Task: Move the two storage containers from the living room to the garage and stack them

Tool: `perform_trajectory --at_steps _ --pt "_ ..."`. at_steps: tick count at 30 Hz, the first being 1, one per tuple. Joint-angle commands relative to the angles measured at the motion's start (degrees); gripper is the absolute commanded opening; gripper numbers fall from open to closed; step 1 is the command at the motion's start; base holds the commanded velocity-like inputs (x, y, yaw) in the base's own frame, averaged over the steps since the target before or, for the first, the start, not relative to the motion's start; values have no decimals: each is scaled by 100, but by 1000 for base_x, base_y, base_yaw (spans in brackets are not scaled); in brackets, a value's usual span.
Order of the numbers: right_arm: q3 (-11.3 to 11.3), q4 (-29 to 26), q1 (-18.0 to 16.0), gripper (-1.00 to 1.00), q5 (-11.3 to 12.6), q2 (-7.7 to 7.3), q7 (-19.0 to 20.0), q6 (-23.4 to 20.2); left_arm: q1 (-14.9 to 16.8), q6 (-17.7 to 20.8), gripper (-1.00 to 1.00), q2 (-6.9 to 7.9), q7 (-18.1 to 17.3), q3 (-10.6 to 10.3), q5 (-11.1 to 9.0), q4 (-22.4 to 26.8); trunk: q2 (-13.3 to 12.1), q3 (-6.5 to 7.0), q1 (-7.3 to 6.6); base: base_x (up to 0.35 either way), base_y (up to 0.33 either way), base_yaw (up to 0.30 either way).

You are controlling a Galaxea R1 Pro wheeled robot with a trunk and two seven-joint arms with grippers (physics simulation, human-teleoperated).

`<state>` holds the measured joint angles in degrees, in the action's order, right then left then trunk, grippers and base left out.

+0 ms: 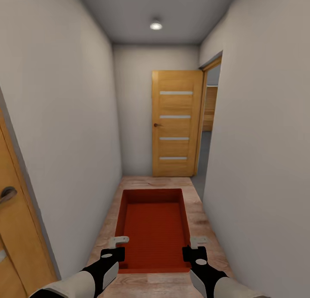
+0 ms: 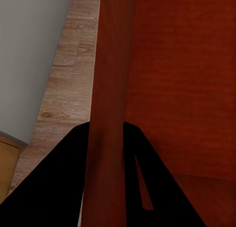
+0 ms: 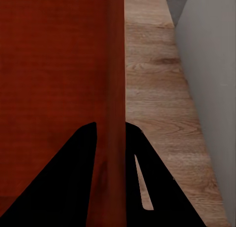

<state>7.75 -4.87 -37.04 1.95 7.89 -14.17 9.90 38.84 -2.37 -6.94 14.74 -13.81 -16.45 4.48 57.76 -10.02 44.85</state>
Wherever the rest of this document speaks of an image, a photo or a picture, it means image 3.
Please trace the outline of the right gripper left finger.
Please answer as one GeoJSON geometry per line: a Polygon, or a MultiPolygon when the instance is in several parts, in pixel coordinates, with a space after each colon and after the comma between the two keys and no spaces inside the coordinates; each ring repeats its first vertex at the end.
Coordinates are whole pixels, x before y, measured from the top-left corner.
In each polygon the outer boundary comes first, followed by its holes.
{"type": "Polygon", "coordinates": [[[0,227],[86,227],[96,122],[80,127],[0,218],[0,227]]]}

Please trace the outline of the storage box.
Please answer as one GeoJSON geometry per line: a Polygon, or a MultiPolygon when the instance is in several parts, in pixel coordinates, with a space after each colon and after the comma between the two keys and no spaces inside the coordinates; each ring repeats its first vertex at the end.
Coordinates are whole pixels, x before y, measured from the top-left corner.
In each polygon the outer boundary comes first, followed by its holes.
{"type": "Polygon", "coordinates": [[[127,227],[124,0],[0,0],[0,218],[92,122],[86,227],[127,227]]]}

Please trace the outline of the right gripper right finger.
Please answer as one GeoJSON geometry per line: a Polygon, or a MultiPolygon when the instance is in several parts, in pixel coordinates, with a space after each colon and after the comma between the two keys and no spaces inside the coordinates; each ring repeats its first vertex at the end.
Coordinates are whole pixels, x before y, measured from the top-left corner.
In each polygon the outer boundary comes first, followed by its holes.
{"type": "Polygon", "coordinates": [[[206,227],[142,130],[125,123],[127,227],[206,227]],[[135,155],[154,210],[143,208],[135,155]]]}

